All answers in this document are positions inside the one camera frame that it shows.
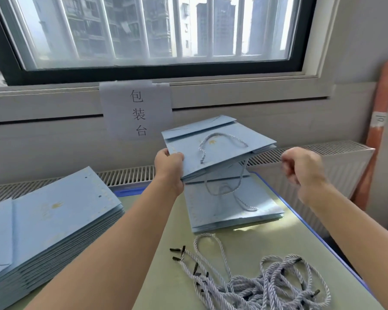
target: window frame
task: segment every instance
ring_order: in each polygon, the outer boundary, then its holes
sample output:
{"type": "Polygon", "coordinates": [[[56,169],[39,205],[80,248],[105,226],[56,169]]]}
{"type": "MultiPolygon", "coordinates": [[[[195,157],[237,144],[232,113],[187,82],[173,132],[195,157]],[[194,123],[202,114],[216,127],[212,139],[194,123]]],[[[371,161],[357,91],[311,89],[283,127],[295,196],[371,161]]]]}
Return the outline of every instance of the window frame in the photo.
{"type": "MultiPolygon", "coordinates": [[[[165,78],[153,82],[170,83],[174,110],[331,97],[356,9],[357,0],[318,0],[301,72],[165,78]]],[[[8,47],[2,49],[14,54],[8,47]]],[[[0,87],[0,124],[101,116],[98,85],[0,87]]]]}
{"type": "Polygon", "coordinates": [[[81,82],[100,82],[114,80],[140,80],[140,79],[163,79],[164,74],[168,78],[189,78],[201,76],[232,76],[245,74],[261,73],[289,73],[302,70],[307,41],[312,23],[314,6],[316,0],[302,0],[300,5],[299,19],[296,25],[296,35],[293,50],[289,60],[270,60],[270,61],[232,61],[220,62],[225,59],[222,57],[213,57],[213,62],[208,62],[207,57],[194,57],[193,63],[170,64],[170,65],[139,65],[139,66],[120,66],[120,67],[83,67],[83,68],[58,68],[58,69],[38,69],[26,71],[25,65],[35,65],[34,61],[25,61],[28,59],[23,54],[23,60],[19,59],[18,51],[30,51],[27,45],[21,50],[18,44],[15,47],[5,26],[7,21],[17,21],[15,14],[11,9],[3,13],[0,8],[0,69],[2,69],[8,85],[48,85],[48,84],[68,84],[81,82]]]}

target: light green tabletop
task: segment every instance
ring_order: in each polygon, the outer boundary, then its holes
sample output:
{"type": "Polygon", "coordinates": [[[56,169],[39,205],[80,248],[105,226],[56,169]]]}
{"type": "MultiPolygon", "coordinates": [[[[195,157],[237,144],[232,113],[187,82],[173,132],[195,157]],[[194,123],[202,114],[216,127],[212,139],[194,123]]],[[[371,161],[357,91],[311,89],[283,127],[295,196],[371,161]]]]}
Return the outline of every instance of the light green tabletop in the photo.
{"type": "MultiPolygon", "coordinates": [[[[359,280],[281,199],[256,175],[252,176],[282,207],[285,215],[277,221],[253,226],[235,226],[215,232],[222,241],[232,273],[254,277],[259,274],[259,262],[263,256],[284,257],[293,253],[302,256],[323,276],[331,290],[331,310],[383,310],[359,280]]],[[[120,199],[125,209],[129,209],[137,198],[138,196],[129,196],[120,199]]],[[[171,211],[134,310],[177,309],[182,305],[184,310],[204,309],[194,291],[192,281],[180,265],[172,260],[172,253],[169,250],[186,245],[186,248],[193,252],[194,238],[185,199],[181,195],[171,211]]],[[[222,274],[225,274],[217,243],[211,239],[202,239],[199,249],[222,274]]],[[[37,289],[32,292],[8,310],[22,310],[39,291],[40,289],[37,289]]]]}

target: paper sign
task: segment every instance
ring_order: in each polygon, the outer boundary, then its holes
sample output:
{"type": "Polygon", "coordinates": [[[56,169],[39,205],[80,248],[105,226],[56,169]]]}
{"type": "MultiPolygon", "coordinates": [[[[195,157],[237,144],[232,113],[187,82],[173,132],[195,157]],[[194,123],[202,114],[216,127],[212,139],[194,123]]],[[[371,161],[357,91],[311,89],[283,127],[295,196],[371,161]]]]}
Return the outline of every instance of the paper sign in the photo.
{"type": "Polygon", "coordinates": [[[99,84],[108,133],[121,140],[161,138],[172,127],[171,88],[168,83],[113,81],[99,84]]]}

